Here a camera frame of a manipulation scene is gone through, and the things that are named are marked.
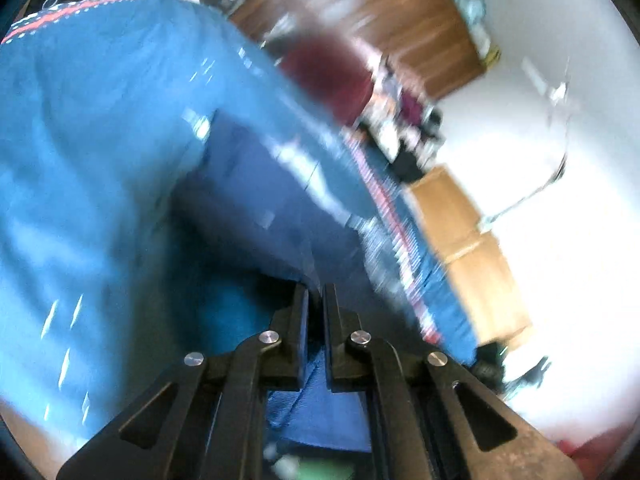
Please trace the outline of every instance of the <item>blue fabric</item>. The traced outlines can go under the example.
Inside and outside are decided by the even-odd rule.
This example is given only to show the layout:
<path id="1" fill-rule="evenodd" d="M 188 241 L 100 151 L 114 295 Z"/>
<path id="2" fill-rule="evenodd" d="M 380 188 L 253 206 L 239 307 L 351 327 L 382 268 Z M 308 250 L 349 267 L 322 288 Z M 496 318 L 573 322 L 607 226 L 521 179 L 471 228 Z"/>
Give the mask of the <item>blue fabric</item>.
<path id="1" fill-rule="evenodd" d="M 366 147 L 366 155 L 374 174 L 384 183 L 389 194 L 395 198 L 394 206 L 410 238 L 410 263 L 414 275 L 417 276 L 418 290 L 430 310 L 436 327 L 443 335 L 444 340 L 441 345 L 460 362 L 467 364 L 473 362 L 474 349 L 478 345 L 478 340 L 467 317 L 460 316 L 460 306 L 447 281 L 446 268 L 431 251 L 407 204 L 398 197 L 399 188 L 393 174 L 388 170 L 388 161 L 385 156 L 373 145 Z"/>
<path id="2" fill-rule="evenodd" d="M 307 192 L 297 197 L 323 207 L 319 223 L 305 225 L 302 209 L 292 217 L 303 234 L 331 226 L 352 247 L 335 204 L 349 221 L 379 217 L 338 126 L 215 10 L 179 0 L 60 6 L 17 23 L 0 66 L 0 396 L 36 424 L 89 438 L 167 365 L 195 349 L 231 349 L 276 308 L 277 298 L 257 292 L 257 274 L 225 274 L 170 215 L 172 190 L 200 164 L 201 126 L 216 110 L 275 158 L 287 146 L 313 163 L 305 174 L 279 158 Z M 320 172 L 331 200 L 312 186 Z M 242 193 L 246 202 L 221 195 L 227 213 L 239 208 L 263 229 L 266 204 Z M 279 277 L 340 278 L 340 267 L 322 264 L 329 247 L 310 240 L 291 239 L 286 251 L 261 240 L 244 260 L 259 248 L 280 255 Z M 347 259 L 360 281 L 346 303 L 366 314 L 363 298 L 380 298 L 359 261 Z M 386 270 L 398 274 L 395 264 Z M 427 301 L 434 316 L 447 312 L 438 327 L 447 351 L 469 361 L 468 320 L 444 276 L 432 278 L 448 290 Z M 223 344 L 216 327 L 227 332 Z"/>
<path id="3" fill-rule="evenodd" d="M 371 451 L 369 419 L 359 394 L 332 394 L 326 385 L 324 349 L 305 370 L 301 392 L 273 392 L 267 420 L 275 436 L 307 446 Z"/>
<path id="4" fill-rule="evenodd" d="M 335 283 L 345 297 L 356 295 L 356 310 L 387 310 L 367 277 L 358 233 L 318 207 L 226 112 L 216 113 L 211 130 L 202 163 L 174 192 L 211 251 L 236 267 L 318 290 Z"/>

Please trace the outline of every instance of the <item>maroon cloth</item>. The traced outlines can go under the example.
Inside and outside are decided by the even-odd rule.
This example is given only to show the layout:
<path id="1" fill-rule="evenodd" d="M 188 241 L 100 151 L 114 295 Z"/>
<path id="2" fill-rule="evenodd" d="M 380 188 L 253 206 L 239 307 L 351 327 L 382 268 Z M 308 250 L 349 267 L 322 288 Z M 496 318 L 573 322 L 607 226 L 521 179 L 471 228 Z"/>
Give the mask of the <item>maroon cloth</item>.
<path id="1" fill-rule="evenodd" d="M 373 94 L 363 61 L 348 43 L 329 34 L 299 40 L 279 67 L 344 126 L 353 125 Z"/>
<path id="2" fill-rule="evenodd" d="M 406 90 L 402 90 L 400 99 L 400 115 L 404 122 L 411 126 L 420 126 L 422 124 L 422 105 L 418 102 L 418 99 Z"/>

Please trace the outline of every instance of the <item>white wall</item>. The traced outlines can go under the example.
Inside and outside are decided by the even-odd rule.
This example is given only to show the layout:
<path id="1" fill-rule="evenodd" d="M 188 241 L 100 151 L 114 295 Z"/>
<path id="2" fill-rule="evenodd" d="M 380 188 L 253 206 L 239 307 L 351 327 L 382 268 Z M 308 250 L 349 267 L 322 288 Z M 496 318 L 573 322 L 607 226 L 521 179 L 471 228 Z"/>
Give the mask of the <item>white wall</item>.
<path id="1" fill-rule="evenodd" d="M 544 182 L 563 130 L 519 68 L 554 82 L 572 58 L 565 178 L 498 221 L 500 240 L 554 361 L 514 406 L 580 443 L 640 411 L 640 47 L 609 0 L 487 0 L 498 66 L 442 102 L 441 160 L 487 214 Z"/>

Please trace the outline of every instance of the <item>blue blanket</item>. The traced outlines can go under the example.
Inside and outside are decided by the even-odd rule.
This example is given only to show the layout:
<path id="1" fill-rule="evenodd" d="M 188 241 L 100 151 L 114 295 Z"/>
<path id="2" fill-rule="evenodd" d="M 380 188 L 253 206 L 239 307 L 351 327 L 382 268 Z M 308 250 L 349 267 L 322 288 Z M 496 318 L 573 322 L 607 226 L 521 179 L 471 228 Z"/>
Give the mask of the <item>blue blanket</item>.
<path id="1" fill-rule="evenodd" d="M 0 396 L 33 422 L 89 438 L 169 363 L 268 322 L 278 302 L 254 293 L 260 276 L 216 270 L 198 243 L 185 252 L 195 234 L 170 214 L 217 110 L 256 135 L 323 225 L 360 240 L 366 287 L 473 359 L 468 319 L 377 155 L 215 10 L 57 6 L 12 27 L 0 66 Z M 275 208 L 243 200 L 233 207 L 268 230 Z M 295 271 L 321 285 L 297 247 Z M 204 330 L 213 319 L 227 320 L 224 344 Z"/>

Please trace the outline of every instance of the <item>black object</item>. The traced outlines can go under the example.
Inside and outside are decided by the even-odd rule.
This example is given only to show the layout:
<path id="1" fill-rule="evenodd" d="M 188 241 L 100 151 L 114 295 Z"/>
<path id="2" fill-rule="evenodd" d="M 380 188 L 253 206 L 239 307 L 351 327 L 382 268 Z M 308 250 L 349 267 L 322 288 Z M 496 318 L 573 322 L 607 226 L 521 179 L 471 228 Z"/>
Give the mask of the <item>black object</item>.
<path id="1" fill-rule="evenodd" d="M 421 130 L 430 136 L 439 137 L 440 127 L 442 126 L 442 111 L 433 107 L 428 117 L 422 121 Z"/>
<path id="2" fill-rule="evenodd" d="M 546 371 L 549 370 L 549 368 L 551 368 L 551 362 L 549 361 L 549 357 L 545 356 L 538 361 L 537 365 L 535 365 L 531 370 L 528 370 L 522 377 L 506 383 L 504 385 L 504 393 L 509 397 L 517 393 L 517 391 L 522 388 L 530 386 L 539 388 L 542 386 L 542 381 L 544 380 Z"/>
<path id="3" fill-rule="evenodd" d="M 469 370 L 494 394 L 504 393 L 504 354 L 506 347 L 498 342 L 487 343 L 476 350 L 476 362 Z"/>
<path id="4" fill-rule="evenodd" d="M 322 325 L 332 391 L 366 393 L 377 478 L 581 478 L 569 458 L 436 347 L 425 344 L 423 356 L 398 353 L 367 333 L 358 344 L 351 335 L 362 330 L 360 319 L 338 306 L 334 286 L 319 305 L 298 285 L 291 307 L 273 317 L 275 342 L 252 336 L 231 354 L 166 371 L 58 480 L 261 478 L 266 391 L 302 386 L 307 327 Z"/>
<path id="5" fill-rule="evenodd" d="M 400 182 L 412 184 L 424 177 L 424 171 L 418 166 L 417 157 L 407 148 L 403 139 L 399 139 L 399 144 L 398 156 L 391 163 L 391 171 Z"/>

